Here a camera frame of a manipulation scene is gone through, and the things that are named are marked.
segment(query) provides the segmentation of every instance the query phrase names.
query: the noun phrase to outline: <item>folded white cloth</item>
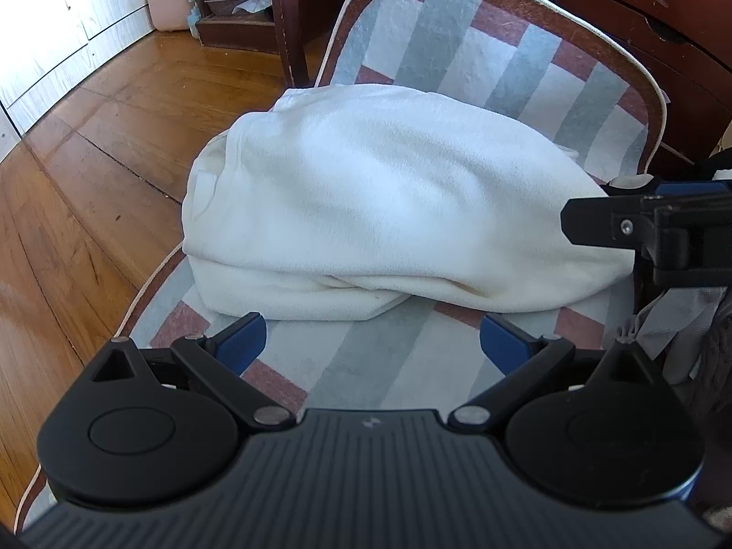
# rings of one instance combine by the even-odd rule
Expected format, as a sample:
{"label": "folded white cloth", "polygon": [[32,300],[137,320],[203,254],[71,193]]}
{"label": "folded white cloth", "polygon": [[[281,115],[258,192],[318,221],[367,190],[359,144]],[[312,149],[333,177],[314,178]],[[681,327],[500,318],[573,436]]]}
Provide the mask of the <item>folded white cloth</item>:
{"label": "folded white cloth", "polygon": [[560,307],[632,271],[572,246],[559,213],[603,191],[524,124],[383,85],[287,91],[193,163],[183,249],[204,303],[276,320],[366,320],[408,295],[496,312]]}

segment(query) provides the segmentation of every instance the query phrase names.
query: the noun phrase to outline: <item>metal pin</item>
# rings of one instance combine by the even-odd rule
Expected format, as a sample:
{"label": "metal pin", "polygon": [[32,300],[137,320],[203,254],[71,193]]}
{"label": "metal pin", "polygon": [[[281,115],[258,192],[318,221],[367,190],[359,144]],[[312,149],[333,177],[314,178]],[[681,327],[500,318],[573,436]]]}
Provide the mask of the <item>metal pin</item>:
{"label": "metal pin", "polygon": [[261,425],[281,425],[291,416],[289,410],[281,406],[262,406],[254,411],[254,420]]}
{"label": "metal pin", "polygon": [[466,405],[455,409],[453,416],[463,425],[483,425],[490,419],[490,411],[482,406]]}
{"label": "metal pin", "polygon": [[623,235],[632,235],[633,233],[633,224],[632,221],[629,221],[628,219],[623,219],[620,223],[620,231]]}

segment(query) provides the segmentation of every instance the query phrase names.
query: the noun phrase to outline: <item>floorboard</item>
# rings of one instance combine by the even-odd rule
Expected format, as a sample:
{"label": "floorboard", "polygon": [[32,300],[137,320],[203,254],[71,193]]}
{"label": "floorboard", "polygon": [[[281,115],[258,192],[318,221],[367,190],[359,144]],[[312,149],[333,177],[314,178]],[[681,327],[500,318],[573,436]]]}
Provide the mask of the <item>floorboard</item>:
{"label": "floorboard", "polygon": [[72,212],[135,287],[182,240],[180,205],[76,132],[42,165]]}
{"label": "floorboard", "polygon": [[16,147],[0,166],[0,481],[13,502],[35,471],[38,428],[81,370],[38,285],[7,202],[8,182],[17,178],[13,157],[22,151]]}
{"label": "floorboard", "polygon": [[63,202],[38,162],[19,148],[3,165],[5,196],[61,331],[87,363],[114,331],[137,294]]}
{"label": "floorboard", "polygon": [[[327,46],[311,43],[312,79]],[[0,521],[48,412],[182,239],[200,149],[285,89],[278,56],[153,33],[82,82],[0,164]]]}

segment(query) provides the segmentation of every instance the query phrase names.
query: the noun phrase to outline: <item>rug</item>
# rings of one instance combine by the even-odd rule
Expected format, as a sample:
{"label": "rug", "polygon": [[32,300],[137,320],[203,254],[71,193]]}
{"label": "rug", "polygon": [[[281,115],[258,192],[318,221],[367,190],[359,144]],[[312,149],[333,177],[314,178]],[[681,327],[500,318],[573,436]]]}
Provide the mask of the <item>rug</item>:
{"label": "rug", "polygon": [[[632,311],[630,278],[569,307],[506,315],[529,334],[560,334],[580,348],[600,348],[607,328]],[[323,409],[437,409],[443,417],[499,381],[483,354],[484,312],[412,297],[364,322],[267,320],[264,351],[242,378],[299,416]],[[236,318],[207,309],[188,258],[178,246],[130,305],[116,336],[138,348],[166,347],[186,334],[213,335]],[[16,532],[54,504],[38,468],[21,499]]]}

